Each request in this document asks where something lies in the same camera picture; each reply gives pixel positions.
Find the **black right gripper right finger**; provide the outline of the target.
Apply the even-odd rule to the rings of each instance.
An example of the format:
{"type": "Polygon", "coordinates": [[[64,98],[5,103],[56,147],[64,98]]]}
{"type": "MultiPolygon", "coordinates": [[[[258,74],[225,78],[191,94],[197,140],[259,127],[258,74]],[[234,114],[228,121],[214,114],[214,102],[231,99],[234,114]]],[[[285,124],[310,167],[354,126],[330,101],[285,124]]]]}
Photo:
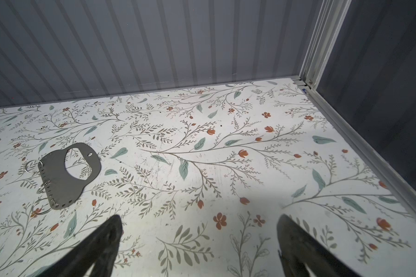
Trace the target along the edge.
{"type": "Polygon", "coordinates": [[[279,257],[285,276],[357,277],[350,267],[326,250],[288,215],[277,223],[279,257]]]}

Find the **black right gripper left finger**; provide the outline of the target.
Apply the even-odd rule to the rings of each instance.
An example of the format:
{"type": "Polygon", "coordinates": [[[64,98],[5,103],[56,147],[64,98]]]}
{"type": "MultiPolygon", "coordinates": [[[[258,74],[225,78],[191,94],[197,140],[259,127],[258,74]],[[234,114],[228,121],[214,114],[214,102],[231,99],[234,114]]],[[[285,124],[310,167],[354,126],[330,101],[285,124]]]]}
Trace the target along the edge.
{"type": "Polygon", "coordinates": [[[118,255],[122,236],[122,221],[113,215],[39,277],[109,277],[118,255]]]}

